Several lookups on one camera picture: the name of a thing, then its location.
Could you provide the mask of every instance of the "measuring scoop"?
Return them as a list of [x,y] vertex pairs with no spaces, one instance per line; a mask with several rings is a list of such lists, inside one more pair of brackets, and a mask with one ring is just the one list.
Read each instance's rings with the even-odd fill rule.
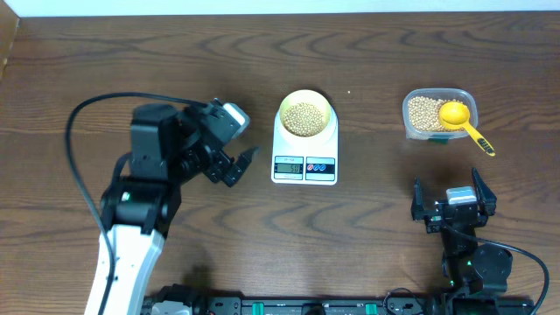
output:
[[469,123],[471,112],[469,108],[458,101],[448,101],[439,109],[439,122],[442,126],[449,130],[458,130],[464,128],[469,133],[472,140],[486,152],[487,155],[493,157],[496,155],[494,148],[490,143]]

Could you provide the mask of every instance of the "wooden table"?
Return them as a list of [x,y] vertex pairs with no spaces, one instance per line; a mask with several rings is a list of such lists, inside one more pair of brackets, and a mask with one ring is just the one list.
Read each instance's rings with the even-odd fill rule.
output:
[[[479,107],[471,140],[407,140],[402,101],[415,88],[463,88]],[[274,185],[274,114],[289,92],[316,89],[339,115],[339,182]],[[528,249],[560,308],[560,13],[242,17],[25,18],[0,85],[0,309],[83,313],[99,231],[70,176],[63,127],[89,97],[142,91],[239,104],[252,123],[227,147],[262,153],[233,189],[203,176],[183,204],[150,280],[246,295],[383,295],[446,285],[442,246],[410,218],[413,179],[433,195],[472,183],[497,194],[479,235]],[[134,107],[80,114],[73,141],[98,200],[130,149]],[[508,295],[538,298],[543,274],[515,255]]]

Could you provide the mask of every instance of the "scale control panel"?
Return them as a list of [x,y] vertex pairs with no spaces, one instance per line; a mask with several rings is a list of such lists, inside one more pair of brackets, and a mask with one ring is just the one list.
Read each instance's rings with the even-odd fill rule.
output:
[[331,181],[336,179],[333,157],[275,157],[274,179]]

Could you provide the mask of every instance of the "white wall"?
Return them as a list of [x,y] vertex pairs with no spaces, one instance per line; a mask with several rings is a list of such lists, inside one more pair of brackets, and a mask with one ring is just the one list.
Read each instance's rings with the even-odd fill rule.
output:
[[5,2],[22,18],[188,14],[560,10],[560,0],[5,0]]

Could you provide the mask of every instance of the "spoon handle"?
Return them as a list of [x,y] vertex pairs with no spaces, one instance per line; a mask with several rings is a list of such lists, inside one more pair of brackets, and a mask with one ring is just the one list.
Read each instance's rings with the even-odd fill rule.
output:
[[484,152],[486,152],[487,155],[491,157],[496,155],[496,152],[494,151],[492,145],[490,145],[490,143],[470,123],[464,124],[463,128],[465,128],[466,132],[469,133],[472,140],[474,140],[474,142],[478,144],[479,147]]

